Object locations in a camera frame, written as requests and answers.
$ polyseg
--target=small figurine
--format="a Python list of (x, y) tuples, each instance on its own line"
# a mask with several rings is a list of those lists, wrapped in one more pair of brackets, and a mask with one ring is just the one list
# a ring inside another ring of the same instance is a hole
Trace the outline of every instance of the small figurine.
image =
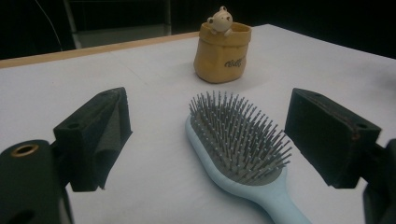
[(215, 35), (217, 32), (224, 32), (224, 36), (228, 36), (233, 30), (231, 25), (233, 24), (233, 16), (227, 11), (226, 7), (220, 7), (213, 17), (207, 19), (211, 27), (211, 32)]

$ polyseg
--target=table surface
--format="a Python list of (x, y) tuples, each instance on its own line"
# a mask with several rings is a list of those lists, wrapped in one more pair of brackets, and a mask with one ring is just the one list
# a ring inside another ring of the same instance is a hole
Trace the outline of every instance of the table surface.
[[(252, 29), (244, 75), (214, 85), (195, 75), (196, 33), (184, 37), (3, 62), (11, 67), (0, 69), (0, 151), (31, 139), (53, 142), (57, 124), (96, 93), (122, 86), (134, 133), (105, 190), (67, 187), (76, 223), (248, 224), (272, 220), (218, 188), (185, 134), (197, 93), (239, 93), (284, 127), (291, 90), (316, 91), (381, 127), (379, 145), (395, 137), (395, 60), (264, 25)], [(46, 60), (52, 62), (37, 63)], [(363, 180), (356, 189), (333, 189), (296, 147), (290, 161), (290, 197), (313, 223), (364, 223)]]

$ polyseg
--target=hairbrush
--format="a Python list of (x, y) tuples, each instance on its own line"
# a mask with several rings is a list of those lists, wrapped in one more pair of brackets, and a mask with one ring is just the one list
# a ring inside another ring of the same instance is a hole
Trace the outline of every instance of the hairbrush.
[(259, 204), (276, 224), (310, 223), (286, 190), (290, 140), (244, 97), (198, 94), (186, 132), (211, 179), (233, 195)]

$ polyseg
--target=hairbrush bristle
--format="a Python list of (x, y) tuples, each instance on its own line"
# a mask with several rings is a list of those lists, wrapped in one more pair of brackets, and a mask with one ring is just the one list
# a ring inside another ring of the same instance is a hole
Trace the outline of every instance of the hairbrush bristle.
[(286, 166), (290, 140), (257, 107), (239, 95), (197, 95), (191, 100), (191, 126), (216, 167), (245, 185), (262, 185)]

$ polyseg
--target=dark background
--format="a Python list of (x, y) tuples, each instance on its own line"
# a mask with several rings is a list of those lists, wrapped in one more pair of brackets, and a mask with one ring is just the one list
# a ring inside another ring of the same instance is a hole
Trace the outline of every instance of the dark background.
[[(74, 49), (63, 0), (0, 0), (0, 59)], [(164, 2), (90, 0), (71, 2), (78, 31), (159, 24)], [(396, 17), (390, 1), (172, 0), (172, 34), (198, 31), (202, 22), (226, 6), (233, 20), (273, 24), (334, 44), (396, 59)]]

